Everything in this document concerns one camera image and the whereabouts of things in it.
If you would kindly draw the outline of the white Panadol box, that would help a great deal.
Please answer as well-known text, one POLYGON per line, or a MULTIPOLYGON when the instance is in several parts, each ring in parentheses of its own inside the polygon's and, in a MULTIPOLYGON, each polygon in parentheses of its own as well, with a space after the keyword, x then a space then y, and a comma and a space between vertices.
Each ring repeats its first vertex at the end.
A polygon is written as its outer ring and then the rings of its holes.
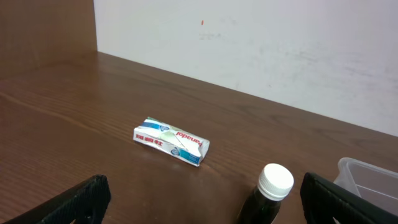
POLYGON ((133 140, 198 167, 210 142, 175 126, 148 117, 134 128, 133 140))

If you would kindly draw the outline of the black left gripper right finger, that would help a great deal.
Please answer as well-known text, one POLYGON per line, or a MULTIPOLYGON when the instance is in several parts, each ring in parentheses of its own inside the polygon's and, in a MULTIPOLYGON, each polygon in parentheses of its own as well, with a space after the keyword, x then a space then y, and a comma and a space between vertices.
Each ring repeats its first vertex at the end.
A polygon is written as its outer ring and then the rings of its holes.
POLYGON ((397 224, 396 215, 316 173, 304 175, 300 196, 308 224, 397 224))

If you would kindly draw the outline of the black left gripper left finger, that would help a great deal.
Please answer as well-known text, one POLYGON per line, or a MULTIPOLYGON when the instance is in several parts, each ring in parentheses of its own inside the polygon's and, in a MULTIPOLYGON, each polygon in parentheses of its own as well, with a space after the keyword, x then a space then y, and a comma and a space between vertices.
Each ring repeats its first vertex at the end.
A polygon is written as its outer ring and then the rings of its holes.
POLYGON ((94 175, 4 224, 101 224, 111 192, 105 175, 94 175))

